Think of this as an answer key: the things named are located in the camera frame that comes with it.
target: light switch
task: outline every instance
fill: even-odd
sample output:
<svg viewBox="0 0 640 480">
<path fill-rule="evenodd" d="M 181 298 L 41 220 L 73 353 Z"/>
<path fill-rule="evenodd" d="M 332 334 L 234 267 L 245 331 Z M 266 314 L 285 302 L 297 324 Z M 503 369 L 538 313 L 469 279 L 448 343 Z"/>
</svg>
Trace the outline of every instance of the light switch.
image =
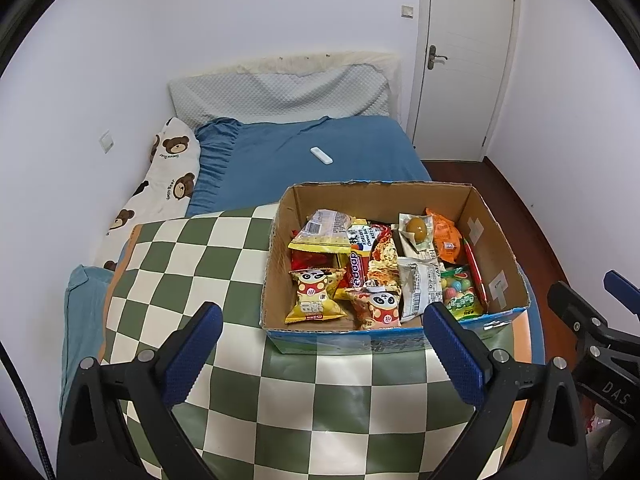
<svg viewBox="0 0 640 480">
<path fill-rule="evenodd" d="M 414 8 L 412 6 L 403 5 L 401 15 L 403 18 L 412 18 L 414 16 Z"/>
<path fill-rule="evenodd" d="M 102 146 L 102 150 L 105 153 L 107 153 L 113 147 L 113 138 L 111 137 L 111 134 L 108 130 L 102 134 L 99 141 L 100 145 Z"/>
</svg>

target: white door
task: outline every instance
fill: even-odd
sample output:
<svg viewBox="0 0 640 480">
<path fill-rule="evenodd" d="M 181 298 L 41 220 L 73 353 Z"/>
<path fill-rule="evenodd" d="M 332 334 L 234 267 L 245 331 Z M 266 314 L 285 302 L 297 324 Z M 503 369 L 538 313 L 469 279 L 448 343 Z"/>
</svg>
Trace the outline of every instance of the white door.
<svg viewBox="0 0 640 480">
<path fill-rule="evenodd" d="M 494 113 L 514 0 L 431 0 L 414 146 L 423 160 L 479 160 Z"/>
</svg>

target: screw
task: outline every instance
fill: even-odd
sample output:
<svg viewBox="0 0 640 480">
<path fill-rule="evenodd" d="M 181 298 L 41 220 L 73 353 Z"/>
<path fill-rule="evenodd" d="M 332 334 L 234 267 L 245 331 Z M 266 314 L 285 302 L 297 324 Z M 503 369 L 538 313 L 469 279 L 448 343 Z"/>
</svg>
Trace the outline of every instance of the screw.
<svg viewBox="0 0 640 480">
<path fill-rule="evenodd" d="M 494 350 L 492 355 L 494 356 L 494 359 L 499 363 L 505 363 L 509 360 L 509 353 L 506 350 L 503 350 L 502 348 L 498 348 L 497 350 Z"/>
<path fill-rule="evenodd" d="M 554 366 L 556 368 L 560 368 L 561 370 L 564 370 L 566 368 L 566 361 L 562 359 L 560 356 L 556 356 L 554 357 Z"/>
<path fill-rule="evenodd" d="M 146 350 L 143 350 L 138 354 L 138 361 L 142 363 L 148 363 L 149 361 L 151 361 L 151 359 L 154 358 L 155 355 L 156 353 L 153 350 L 147 348 Z"/>
<path fill-rule="evenodd" d="M 82 359 L 82 361 L 80 361 L 80 367 L 82 368 L 82 370 L 88 370 L 93 365 L 94 365 L 93 357 L 85 357 L 84 359 Z"/>
</svg>

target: floor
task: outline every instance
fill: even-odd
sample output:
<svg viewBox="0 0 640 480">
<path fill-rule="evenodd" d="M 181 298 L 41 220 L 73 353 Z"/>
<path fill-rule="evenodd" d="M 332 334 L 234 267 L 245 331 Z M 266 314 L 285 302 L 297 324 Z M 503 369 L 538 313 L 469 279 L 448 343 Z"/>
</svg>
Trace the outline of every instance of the floor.
<svg viewBox="0 0 640 480">
<path fill-rule="evenodd" d="M 546 359 L 559 355 L 573 367 L 576 339 L 546 304 L 549 286 L 567 279 L 548 241 L 516 192 L 486 157 L 482 162 L 423 161 L 423 164 L 433 180 L 472 184 L 480 192 L 531 282 L 540 308 Z"/>
</svg>

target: bear print blanket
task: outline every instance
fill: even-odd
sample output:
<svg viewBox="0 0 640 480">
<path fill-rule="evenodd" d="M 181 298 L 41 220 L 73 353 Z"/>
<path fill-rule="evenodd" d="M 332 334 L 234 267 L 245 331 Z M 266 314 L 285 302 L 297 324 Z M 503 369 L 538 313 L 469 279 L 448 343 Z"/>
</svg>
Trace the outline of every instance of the bear print blanket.
<svg viewBox="0 0 640 480">
<path fill-rule="evenodd" d="M 183 217 L 199 171 L 200 144 L 193 131 L 180 119 L 170 119 L 154 137 L 151 167 L 116 215 L 94 265 L 115 270 L 135 225 Z"/>
</svg>

